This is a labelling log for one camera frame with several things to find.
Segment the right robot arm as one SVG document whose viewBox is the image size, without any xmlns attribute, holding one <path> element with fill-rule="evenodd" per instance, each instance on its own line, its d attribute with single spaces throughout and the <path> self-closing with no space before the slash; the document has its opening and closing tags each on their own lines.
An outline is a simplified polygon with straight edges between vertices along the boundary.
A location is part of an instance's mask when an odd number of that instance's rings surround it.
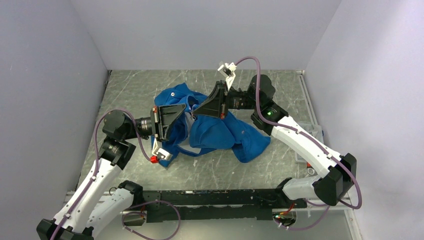
<svg viewBox="0 0 424 240">
<path fill-rule="evenodd" d="M 217 81 L 212 93 L 194 108 L 193 114 L 224 119 L 230 109 L 253 110 L 250 118 L 259 130 L 289 146 L 316 172 L 315 176 L 281 182 L 276 188 L 276 203 L 287 208 L 298 199 L 319 199 L 328 206 L 336 206 L 357 183 L 356 158 L 330 149 L 304 130 L 273 100 L 275 92 L 265 74 L 252 78 L 247 90 L 236 90 L 223 80 Z"/>
</svg>

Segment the blue zip jacket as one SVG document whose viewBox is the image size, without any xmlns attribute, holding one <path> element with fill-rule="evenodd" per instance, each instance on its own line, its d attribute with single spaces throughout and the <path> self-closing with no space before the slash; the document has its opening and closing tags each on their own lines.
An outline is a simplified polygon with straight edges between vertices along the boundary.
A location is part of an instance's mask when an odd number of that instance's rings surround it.
<svg viewBox="0 0 424 240">
<path fill-rule="evenodd" d="M 171 128 L 169 140 L 162 143 L 162 148 L 171 154 L 170 160 L 159 160 L 162 167 L 169 167 L 180 153 L 198 157 L 224 149 L 231 149 L 239 162 L 248 163 L 271 143 L 269 136 L 264 136 L 232 113 L 224 119 L 204 115 L 189 119 L 190 111 L 206 98 L 205 94 L 189 89 L 186 83 L 166 88 L 155 97 L 157 106 L 186 104 L 184 113 Z"/>
</svg>

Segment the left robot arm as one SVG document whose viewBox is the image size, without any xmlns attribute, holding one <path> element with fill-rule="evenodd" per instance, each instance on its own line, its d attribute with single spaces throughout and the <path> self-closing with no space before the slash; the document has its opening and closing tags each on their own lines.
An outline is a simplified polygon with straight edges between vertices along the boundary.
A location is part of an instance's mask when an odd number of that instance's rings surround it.
<svg viewBox="0 0 424 240">
<path fill-rule="evenodd" d="M 185 108 L 185 104 L 155 106 L 148 117 L 139 119 L 122 108 L 106 112 L 95 125 L 105 133 L 105 139 L 94 146 L 95 159 L 89 174 L 52 219 L 40 221 L 36 228 L 39 238 L 93 240 L 117 215 L 142 216 L 140 207 L 161 205 L 163 200 L 148 196 L 142 186 L 129 180 L 119 184 L 105 201 L 101 197 L 130 161 L 136 148 L 129 143 L 130 139 L 154 137 L 150 161 L 170 159 L 171 154 L 162 148 L 161 142 L 169 139 L 172 126 Z"/>
</svg>

